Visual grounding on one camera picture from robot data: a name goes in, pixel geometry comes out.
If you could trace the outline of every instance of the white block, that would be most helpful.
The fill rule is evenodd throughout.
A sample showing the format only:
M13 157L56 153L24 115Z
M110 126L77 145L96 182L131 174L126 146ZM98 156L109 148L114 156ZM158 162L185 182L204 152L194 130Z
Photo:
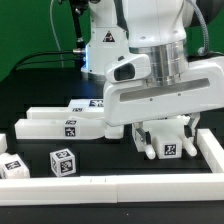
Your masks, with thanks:
M70 108L85 108L92 112L104 112L103 99L79 99L71 100L69 106Z
M18 155L8 156L2 164L3 179L24 179L30 177L29 169Z
M105 138L107 139L121 139L124 136L124 126L110 127L106 125Z
M182 156L182 141L178 136L160 133L153 138L152 146L159 159L180 158Z
M224 173L224 151L209 129L199 129L197 145L213 173Z
M28 119L55 119L65 120L71 116L86 119L100 119L104 117L103 111L97 111L94 108L70 108L70 107L31 107L26 112Z
M57 177L76 173L75 156L69 149L50 153L51 169Z
M159 159L180 158L182 156L182 141L185 137L182 118L168 120L152 120L143 122L143 130L149 132L153 149ZM132 126L132 136L138 152L146 150L140 134Z
M0 154L7 150L6 135L0 134Z
M105 133L102 120L28 120L15 124L17 139L97 139Z

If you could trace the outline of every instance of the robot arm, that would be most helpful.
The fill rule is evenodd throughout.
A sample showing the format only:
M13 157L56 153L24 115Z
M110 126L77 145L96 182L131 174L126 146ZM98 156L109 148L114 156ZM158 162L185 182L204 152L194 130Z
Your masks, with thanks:
M193 63L186 60L184 2L122 0L129 30L129 53L121 55L122 60L118 58L105 69L104 106L109 125L224 106L223 58Z

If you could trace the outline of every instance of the cable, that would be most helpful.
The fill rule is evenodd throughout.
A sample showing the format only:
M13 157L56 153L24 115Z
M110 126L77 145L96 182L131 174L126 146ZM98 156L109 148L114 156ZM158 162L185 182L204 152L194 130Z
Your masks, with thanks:
M40 56L49 56L49 55L65 55L65 54L72 54L73 55L73 51L46 51L46 52L38 52L35 54L30 54L24 58L22 58L21 60L19 60L11 69L11 72L13 72L14 70L16 70L17 66L19 64L22 64L23 62L35 58L35 57L40 57Z
M53 7L54 7L54 3L55 3L56 0L51 0L51 4L50 4L50 21L51 21L51 28L52 28L52 32L53 32L53 35L54 35L54 39L55 39L55 42L56 42L56 45L57 45L57 48L58 48L58 51L61 51L61 46L60 46L60 43L59 43L59 40L58 40L58 36L57 36L57 33L56 33L56 30L55 30L55 27L54 27L54 19L53 19ZM61 57L61 66L62 68L64 68L64 58L63 58L63 55L60 55Z
M63 59L63 62L65 61L76 61L79 60L77 58L70 58L70 59ZM14 69L14 71L16 71L17 68L21 67L21 66L25 66L25 65L31 65L31 64L42 64L42 63L56 63L56 62L61 62L62 60L50 60L50 61L34 61L34 62L27 62L27 63L22 63L22 64L18 64L16 66L16 68Z
M208 28L205 22L205 19L201 13L201 10L198 8L197 4L195 4L192 0L186 0L191 6L194 8L194 11L198 17L198 20L201 24L203 37L204 37L204 47L199 48L198 54L199 56L206 56L209 52L209 33Z

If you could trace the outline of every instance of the white rectangular bar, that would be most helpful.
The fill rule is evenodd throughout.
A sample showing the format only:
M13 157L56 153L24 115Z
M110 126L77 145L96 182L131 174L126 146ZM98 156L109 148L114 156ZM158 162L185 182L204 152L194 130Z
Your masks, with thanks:
M105 177L0 180L0 206L116 203L116 185Z
M224 200L224 174L0 180L0 206Z
M89 108L95 112L104 112L103 99L79 99L71 100L68 107L71 108Z
M197 145L213 173L224 173L224 150L209 129L199 129Z
M66 120L27 120L15 124L17 139L97 139L105 134L103 120L79 119L74 125Z
M27 112L28 119L68 119L80 117L86 119L99 119L104 117L103 111L97 108L70 108L70 107L31 107Z
M118 202L224 199L224 174L166 174L115 178Z
M6 135L0 134L0 154L4 153L7 150Z

